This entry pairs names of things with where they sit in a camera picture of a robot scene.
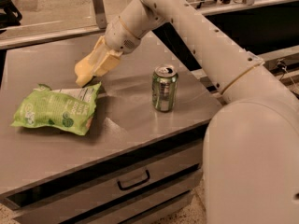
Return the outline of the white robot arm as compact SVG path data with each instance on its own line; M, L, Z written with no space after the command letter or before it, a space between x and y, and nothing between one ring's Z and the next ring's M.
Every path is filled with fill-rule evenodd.
M186 0L133 0L96 43L102 76L168 21L226 102L204 141L207 224L299 224L299 102Z

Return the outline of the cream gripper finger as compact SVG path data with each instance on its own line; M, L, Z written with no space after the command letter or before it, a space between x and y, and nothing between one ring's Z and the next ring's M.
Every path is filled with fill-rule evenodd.
M89 65L97 65L99 64L103 58L105 57L107 52L107 46L106 46L106 41L103 36L101 36L94 48L93 51L90 53L90 57L88 59Z
M121 56L122 52L115 51L114 49L107 50L103 60L93 67L93 74L96 77L102 77L120 63Z

